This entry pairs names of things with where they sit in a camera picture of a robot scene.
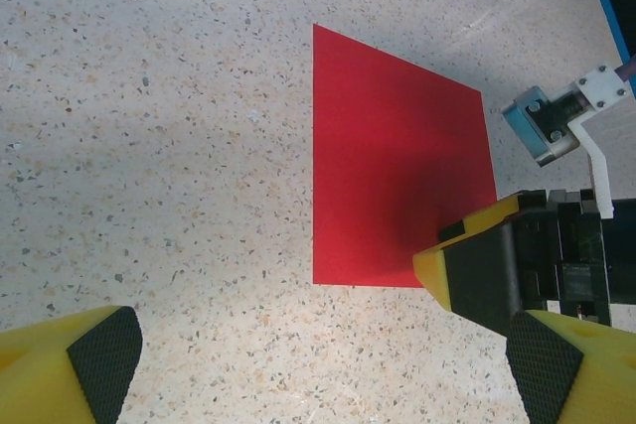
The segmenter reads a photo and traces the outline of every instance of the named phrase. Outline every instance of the cable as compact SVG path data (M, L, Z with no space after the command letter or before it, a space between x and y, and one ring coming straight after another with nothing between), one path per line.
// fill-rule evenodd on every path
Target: cable
M616 74L620 76L620 79L623 81L629 81L631 76L636 75L636 55L634 55L631 59L625 62L624 65L621 65L616 69Z

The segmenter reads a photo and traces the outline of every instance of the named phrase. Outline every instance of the yellow plastic part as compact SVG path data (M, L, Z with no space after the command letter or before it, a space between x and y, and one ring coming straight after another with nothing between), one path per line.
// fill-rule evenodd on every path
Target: yellow plastic part
M451 311L450 293L446 277L444 248L460 240L481 233L497 225L507 216L519 211L519 195L514 194L464 218L462 235L446 240L413 257L415 277L445 310Z
M581 350L559 424L636 422L636 335L550 312L528 312Z
M119 308L0 333L0 422L94 424L67 348Z

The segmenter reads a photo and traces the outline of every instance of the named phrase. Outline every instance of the speckled floor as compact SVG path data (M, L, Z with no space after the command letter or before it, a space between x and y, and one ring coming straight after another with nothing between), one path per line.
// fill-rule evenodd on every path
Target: speckled floor
M311 285L313 23L482 90L500 196L588 184L499 110L618 61L598 0L0 0L0 327L134 305L121 423L525 422L502 338ZM620 197L633 106L592 128Z

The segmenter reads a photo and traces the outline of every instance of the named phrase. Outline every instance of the red paper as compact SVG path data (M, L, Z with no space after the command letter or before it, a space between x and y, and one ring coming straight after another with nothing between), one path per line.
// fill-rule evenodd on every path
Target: red paper
M314 26L314 283L420 287L412 256L494 201L479 91Z

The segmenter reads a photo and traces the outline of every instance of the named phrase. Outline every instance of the blue frame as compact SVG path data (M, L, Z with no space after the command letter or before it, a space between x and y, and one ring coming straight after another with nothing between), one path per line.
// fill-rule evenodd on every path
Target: blue frame
M614 42L616 43L616 48L618 49L618 55L620 55L620 59L623 61L623 63L625 63L630 59L630 55L627 51L627 44L625 44L623 32L620 30L620 26L618 25L618 19L616 19L616 14L614 13L612 3L610 0L600 0L600 5L603 7L605 17L607 17L609 30L614 37ZM632 91L636 96L636 78L632 78L630 80L630 84L632 85Z

